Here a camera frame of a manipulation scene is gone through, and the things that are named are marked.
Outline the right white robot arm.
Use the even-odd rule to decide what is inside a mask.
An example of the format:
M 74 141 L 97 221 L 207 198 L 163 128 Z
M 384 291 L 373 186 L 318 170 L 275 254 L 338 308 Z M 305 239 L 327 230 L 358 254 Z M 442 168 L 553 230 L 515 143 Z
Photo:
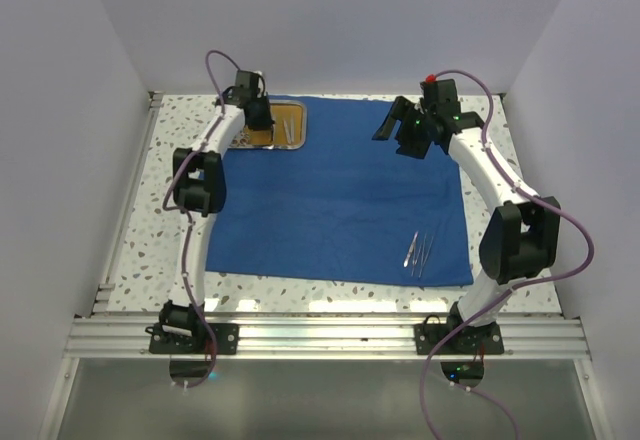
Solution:
M 429 76 L 421 90 L 417 102 L 394 99 L 374 140 L 394 138 L 397 154 L 416 159 L 439 147 L 475 185 L 491 217 L 479 245 L 479 274 L 445 322 L 416 325 L 416 349 L 421 354 L 501 354 L 498 313 L 520 282 L 555 262 L 560 205 L 522 184 L 506 159 L 493 152 L 490 115 L 463 111 L 454 80 Z

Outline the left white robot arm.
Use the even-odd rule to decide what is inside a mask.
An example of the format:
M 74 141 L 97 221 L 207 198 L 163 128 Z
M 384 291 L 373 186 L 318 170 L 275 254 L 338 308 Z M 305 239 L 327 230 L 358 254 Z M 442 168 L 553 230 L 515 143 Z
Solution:
M 162 207 L 181 215 L 180 251 L 169 299 L 148 330 L 152 353 L 214 354 L 214 332 L 204 317 L 204 269 L 209 237 L 227 197 L 223 158 L 245 128 L 271 132 L 273 124 L 262 73 L 239 70 L 202 133 L 191 146 L 174 151 Z

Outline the steel scalpel handle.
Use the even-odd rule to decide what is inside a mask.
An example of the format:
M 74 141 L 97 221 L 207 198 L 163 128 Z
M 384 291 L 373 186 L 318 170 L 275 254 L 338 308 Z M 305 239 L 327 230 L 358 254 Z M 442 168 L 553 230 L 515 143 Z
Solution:
M 412 240 L 411 240 L 411 242 L 409 244 L 407 253 L 406 253 L 405 258 L 403 260 L 403 267 L 404 268 L 407 268 L 409 266 L 410 262 L 411 262 L 411 259 L 413 257 L 414 252 L 415 252 L 415 249 L 416 249 L 416 243 L 417 243 L 417 240 L 418 240 L 418 236 L 419 236 L 419 231 L 414 232 Z

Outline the blue surgical cloth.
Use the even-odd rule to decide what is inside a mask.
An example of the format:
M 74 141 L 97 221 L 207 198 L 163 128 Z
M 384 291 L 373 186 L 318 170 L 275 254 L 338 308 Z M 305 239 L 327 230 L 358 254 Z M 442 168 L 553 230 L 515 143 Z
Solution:
M 372 136 L 384 101 L 307 97 L 307 138 L 292 151 L 231 150 L 210 272 L 454 287 L 472 281 L 457 164 Z M 403 267 L 414 232 L 433 236 L 421 277 Z

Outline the thin steel tweezers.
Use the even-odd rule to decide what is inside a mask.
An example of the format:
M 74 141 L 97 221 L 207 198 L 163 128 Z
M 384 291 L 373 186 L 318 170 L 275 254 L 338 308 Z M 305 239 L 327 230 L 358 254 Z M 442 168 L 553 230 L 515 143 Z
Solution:
M 429 256 L 432 241 L 433 241 L 433 236 L 426 234 L 423 238 L 422 244 L 417 253 L 416 265 L 417 265 L 418 277 L 421 277 L 423 274 L 423 270 Z
M 422 261 L 423 248 L 424 248 L 424 241 L 421 241 L 420 243 L 416 244 L 414 248 L 414 251 L 411 256 L 411 276 L 415 275 L 416 270 L 418 269 L 418 265 Z

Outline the steel instrument tray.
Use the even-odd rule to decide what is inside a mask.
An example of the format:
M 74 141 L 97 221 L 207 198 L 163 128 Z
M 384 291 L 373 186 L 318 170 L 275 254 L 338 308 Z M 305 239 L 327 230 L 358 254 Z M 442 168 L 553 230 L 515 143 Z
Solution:
M 245 127 L 232 141 L 235 150 L 296 150 L 306 141 L 307 108 L 294 100 L 271 103 L 274 124 L 270 132 L 252 131 Z

